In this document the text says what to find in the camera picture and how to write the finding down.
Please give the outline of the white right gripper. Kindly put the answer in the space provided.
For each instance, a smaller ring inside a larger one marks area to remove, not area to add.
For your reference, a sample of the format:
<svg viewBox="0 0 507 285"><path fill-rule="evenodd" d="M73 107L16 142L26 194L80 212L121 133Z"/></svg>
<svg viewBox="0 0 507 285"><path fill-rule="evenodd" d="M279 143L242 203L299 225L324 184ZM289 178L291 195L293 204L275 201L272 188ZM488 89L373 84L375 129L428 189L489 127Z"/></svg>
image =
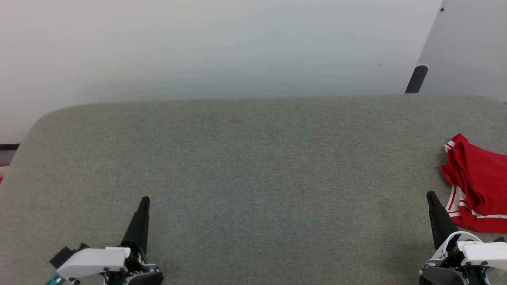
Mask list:
<svg viewBox="0 0 507 285"><path fill-rule="evenodd" d="M436 252L419 271L419 285L507 285L507 241L483 242L458 231L434 191L426 193Z"/></svg>

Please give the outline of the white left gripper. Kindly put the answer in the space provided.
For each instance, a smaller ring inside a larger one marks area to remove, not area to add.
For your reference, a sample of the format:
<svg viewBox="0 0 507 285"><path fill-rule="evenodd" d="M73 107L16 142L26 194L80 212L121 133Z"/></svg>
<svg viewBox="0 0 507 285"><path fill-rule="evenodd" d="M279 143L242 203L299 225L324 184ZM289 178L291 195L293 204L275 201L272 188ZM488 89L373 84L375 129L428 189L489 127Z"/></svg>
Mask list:
<svg viewBox="0 0 507 285"><path fill-rule="evenodd" d="M150 199L144 196L120 243L121 247L88 248L75 253L57 274L63 278L98 276L102 285L162 285L161 269L147 262Z"/></svg>

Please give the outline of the red Bulls 23 jersey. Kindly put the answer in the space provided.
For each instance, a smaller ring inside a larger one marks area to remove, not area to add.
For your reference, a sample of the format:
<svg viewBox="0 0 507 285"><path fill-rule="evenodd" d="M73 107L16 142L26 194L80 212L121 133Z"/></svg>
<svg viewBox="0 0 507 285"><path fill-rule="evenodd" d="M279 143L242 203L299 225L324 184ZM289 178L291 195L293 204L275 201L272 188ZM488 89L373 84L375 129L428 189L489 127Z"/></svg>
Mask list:
<svg viewBox="0 0 507 285"><path fill-rule="evenodd" d="M455 135L444 146L442 176L451 184L446 211L459 227L507 234L507 155Z"/></svg>

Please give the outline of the grey partition panel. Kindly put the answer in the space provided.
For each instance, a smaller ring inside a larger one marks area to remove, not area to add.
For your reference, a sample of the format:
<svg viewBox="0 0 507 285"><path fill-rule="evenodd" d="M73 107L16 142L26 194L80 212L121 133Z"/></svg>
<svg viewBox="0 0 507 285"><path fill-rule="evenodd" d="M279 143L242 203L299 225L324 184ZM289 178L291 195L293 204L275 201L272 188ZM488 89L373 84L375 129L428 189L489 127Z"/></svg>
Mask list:
<svg viewBox="0 0 507 285"><path fill-rule="evenodd" d="M507 0L442 0L418 63L420 93L507 103Z"/></svg>

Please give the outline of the black post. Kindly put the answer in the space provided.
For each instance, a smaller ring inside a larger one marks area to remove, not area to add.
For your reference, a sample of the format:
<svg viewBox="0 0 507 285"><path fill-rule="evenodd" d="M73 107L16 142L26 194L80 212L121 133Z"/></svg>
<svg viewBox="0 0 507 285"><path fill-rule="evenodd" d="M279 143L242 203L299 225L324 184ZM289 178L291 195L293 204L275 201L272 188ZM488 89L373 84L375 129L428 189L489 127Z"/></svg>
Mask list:
<svg viewBox="0 0 507 285"><path fill-rule="evenodd" d="M419 65L415 67L404 93L405 94L419 93L428 71L429 68L426 65Z"/></svg>

